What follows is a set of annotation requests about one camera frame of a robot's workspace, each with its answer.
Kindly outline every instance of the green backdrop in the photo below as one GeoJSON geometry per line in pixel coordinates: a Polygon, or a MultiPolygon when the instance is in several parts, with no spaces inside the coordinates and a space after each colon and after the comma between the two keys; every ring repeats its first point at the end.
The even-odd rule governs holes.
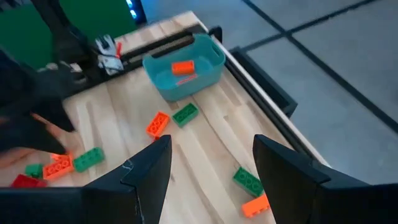
{"type": "MultiPolygon", "coordinates": [[[[71,23],[87,37],[118,37],[136,29],[125,0],[60,0],[71,23]]],[[[35,7],[23,5],[0,13],[0,46],[33,68],[51,62],[51,33],[35,7]]]]}

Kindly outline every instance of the wooden tabletop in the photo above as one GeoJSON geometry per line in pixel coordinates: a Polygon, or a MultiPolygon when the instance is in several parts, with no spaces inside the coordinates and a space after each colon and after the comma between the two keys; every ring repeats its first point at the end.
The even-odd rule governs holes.
{"type": "MultiPolygon", "coordinates": [[[[126,52],[197,23],[187,12],[116,41],[126,52]]],[[[240,166],[257,175],[251,152],[255,134],[289,144],[226,68],[219,83],[175,103],[160,96],[143,68],[65,100],[77,132],[59,131],[61,142],[74,157],[102,147],[106,160],[50,186],[85,185],[119,166],[152,142],[145,128],[158,111],[173,115],[188,103],[198,107],[199,115],[183,128],[171,121],[164,131],[172,136],[173,155],[160,223],[274,223],[270,210],[252,219],[243,217],[241,205],[253,197],[232,177],[240,166]]],[[[35,151],[1,169],[0,184],[9,185],[26,164],[35,162],[49,163],[49,153],[35,151]]]]}

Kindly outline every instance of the green lego brick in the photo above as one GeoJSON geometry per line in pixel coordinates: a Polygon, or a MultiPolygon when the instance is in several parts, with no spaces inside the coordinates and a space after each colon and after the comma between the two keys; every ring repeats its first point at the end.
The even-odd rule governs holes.
{"type": "Polygon", "coordinates": [[[102,162],[105,159],[104,152],[100,147],[95,147],[92,150],[84,153],[73,160],[73,166],[77,172],[83,172],[95,164],[102,162]]]}
{"type": "Polygon", "coordinates": [[[31,164],[25,167],[25,174],[29,177],[43,178],[43,164],[31,164]]]}
{"type": "Polygon", "coordinates": [[[189,103],[187,106],[185,106],[175,115],[173,115],[173,120],[180,128],[182,128],[193,118],[195,118],[198,114],[199,114],[198,108],[192,103],[189,103]]]}
{"type": "Polygon", "coordinates": [[[261,181],[242,167],[238,169],[233,179],[244,190],[246,190],[249,194],[255,197],[260,197],[262,192],[264,191],[261,181]]]}

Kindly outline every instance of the gray floor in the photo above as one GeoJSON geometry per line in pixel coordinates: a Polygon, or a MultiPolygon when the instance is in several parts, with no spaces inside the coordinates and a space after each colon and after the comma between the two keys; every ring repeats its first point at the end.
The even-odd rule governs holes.
{"type": "MultiPolygon", "coordinates": [[[[251,0],[286,30],[359,0],[251,0]]],[[[224,44],[244,47],[278,32],[242,0],[144,1],[150,21],[192,10],[224,29],[224,44]]],[[[398,1],[379,0],[293,36],[398,121],[398,1]]],[[[248,52],[298,103],[292,121],[325,159],[370,184],[398,182],[398,135],[281,38],[248,52]]]]}

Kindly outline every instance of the teal plastic bin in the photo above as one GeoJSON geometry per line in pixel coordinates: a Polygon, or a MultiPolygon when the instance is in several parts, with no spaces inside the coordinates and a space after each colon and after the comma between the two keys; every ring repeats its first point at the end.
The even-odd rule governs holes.
{"type": "Polygon", "coordinates": [[[148,55],[142,64],[165,100],[177,101],[202,88],[212,85],[221,77],[225,63],[224,52],[206,34],[194,34],[195,41],[184,48],[159,58],[148,55]],[[176,76],[172,63],[193,60],[195,73],[176,76]]]}

